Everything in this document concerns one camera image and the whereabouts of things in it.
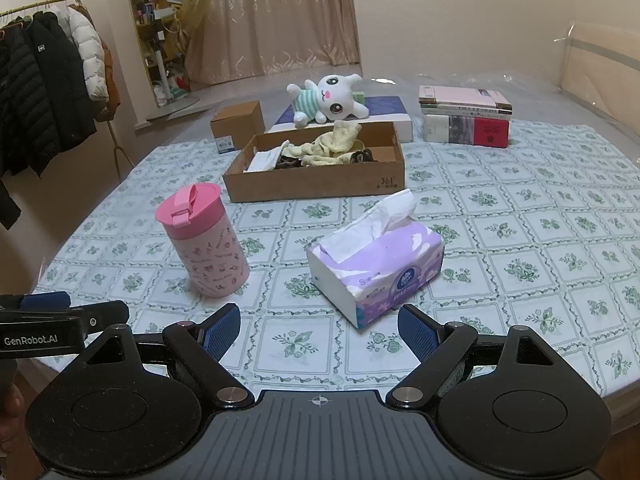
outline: stack of books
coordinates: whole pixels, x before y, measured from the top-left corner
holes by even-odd
[[[513,110],[500,92],[423,85],[418,100],[425,140],[507,147]]]
[[[158,0],[131,0],[133,15],[140,25],[153,23],[154,11],[158,8]]]

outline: tablecloth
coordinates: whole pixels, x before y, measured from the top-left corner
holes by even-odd
[[[640,171],[622,153],[588,126],[517,120],[505,150],[420,141],[402,150],[415,218],[446,241],[441,274],[410,302],[484,334],[532,326],[603,396],[640,377]],[[384,396],[417,365],[396,312],[357,331],[315,288],[305,257],[307,244],[380,197],[233,204],[222,174],[234,157],[208,140],[153,150],[69,238],[36,292],[66,290],[73,304],[124,300],[135,332],[199,322],[233,301],[241,331],[222,363],[254,394]],[[250,263],[248,282],[222,300],[193,291],[154,220],[192,182],[222,186]],[[42,361],[61,370],[72,357]]]

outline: screw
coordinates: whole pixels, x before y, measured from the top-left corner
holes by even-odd
[[[228,402],[229,404],[242,402],[249,396],[244,388],[238,388],[237,386],[222,388],[221,390],[218,390],[216,395],[220,400]]]
[[[403,386],[396,388],[393,392],[393,398],[400,402],[418,402],[423,397],[422,392],[418,388],[411,386]]]

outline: open cardboard tray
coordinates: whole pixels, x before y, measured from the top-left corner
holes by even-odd
[[[322,128],[254,136],[223,175],[231,202],[382,195],[404,189],[404,157],[393,123],[362,124],[358,138],[377,162],[244,172],[255,152],[270,150],[285,140],[298,146],[312,142],[333,127],[328,124]]]

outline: fingers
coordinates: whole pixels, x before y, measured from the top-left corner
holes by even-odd
[[[10,417],[22,415],[24,411],[24,398],[15,384],[12,384],[4,394],[2,407],[4,408],[3,415],[6,414]]]
[[[21,418],[8,416],[0,417],[0,449],[11,453],[15,447],[15,440],[20,432]]]

